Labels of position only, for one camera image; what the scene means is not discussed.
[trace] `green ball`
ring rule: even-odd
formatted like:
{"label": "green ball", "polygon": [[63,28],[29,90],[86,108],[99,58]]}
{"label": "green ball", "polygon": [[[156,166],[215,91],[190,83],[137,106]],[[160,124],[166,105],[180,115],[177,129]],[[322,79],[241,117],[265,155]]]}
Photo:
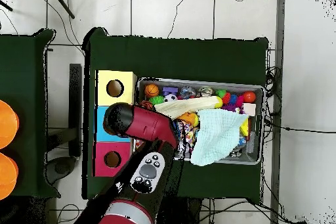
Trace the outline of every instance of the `green ball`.
{"label": "green ball", "polygon": [[164,100],[165,100],[165,98],[162,97],[161,95],[157,95],[156,97],[151,97],[151,98],[149,99],[149,101],[150,101],[153,105],[163,103]]}
{"label": "green ball", "polygon": [[221,99],[225,96],[226,90],[216,90],[216,96],[220,97]]}

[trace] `towel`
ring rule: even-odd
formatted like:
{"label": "towel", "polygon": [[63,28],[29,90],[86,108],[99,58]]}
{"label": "towel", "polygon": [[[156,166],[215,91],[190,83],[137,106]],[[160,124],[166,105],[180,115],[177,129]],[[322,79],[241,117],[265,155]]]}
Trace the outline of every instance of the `towel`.
{"label": "towel", "polygon": [[191,163],[205,166],[225,158],[238,145],[239,127],[248,118],[223,109],[198,112],[200,128],[191,155]]}
{"label": "towel", "polygon": [[184,113],[192,113],[201,109],[213,109],[222,107],[222,100],[219,97],[197,97],[194,99],[183,99],[181,101],[167,101],[156,104],[156,112],[175,120]]}

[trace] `light blue cloth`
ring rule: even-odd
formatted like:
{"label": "light blue cloth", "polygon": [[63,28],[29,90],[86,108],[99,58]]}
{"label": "light blue cloth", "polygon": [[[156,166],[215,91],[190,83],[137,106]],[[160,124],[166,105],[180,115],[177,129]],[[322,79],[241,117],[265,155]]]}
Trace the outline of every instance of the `light blue cloth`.
{"label": "light blue cloth", "polygon": [[223,109],[198,111],[200,128],[190,162],[205,166],[225,158],[238,145],[240,126],[248,118]]}

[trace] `white block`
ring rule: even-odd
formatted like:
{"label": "white block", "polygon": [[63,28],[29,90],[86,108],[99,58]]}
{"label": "white block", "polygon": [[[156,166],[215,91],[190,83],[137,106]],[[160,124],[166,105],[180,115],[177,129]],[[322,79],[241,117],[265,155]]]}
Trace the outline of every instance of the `white block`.
{"label": "white block", "polygon": [[243,103],[244,113],[252,117],[255,116],[255,107],[254,103]]}

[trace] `shape sorter box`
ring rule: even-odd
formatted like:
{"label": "shape sorter box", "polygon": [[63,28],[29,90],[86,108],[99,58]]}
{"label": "shape sorter box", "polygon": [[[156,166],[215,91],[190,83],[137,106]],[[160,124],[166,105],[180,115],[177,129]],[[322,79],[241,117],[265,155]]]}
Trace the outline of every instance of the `shape sorter box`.
{"label": "shape sorter box", "polygon": [[[103,128],[103,120],[107,108],[117,102],[134,103],[135,84],[137,77],[132,72],[120,72],[111,70],[96,71],[96,136],[94,140],[95,152],[93,153],[94,171],[97,177],[113,177],[129,159],[133,139],[121,138],[117,135],[110,135]],[[121,160],[120,164],[111,168],[106,164],[105,155],[102,155],[102,148],[109,147],[116,152]]]}

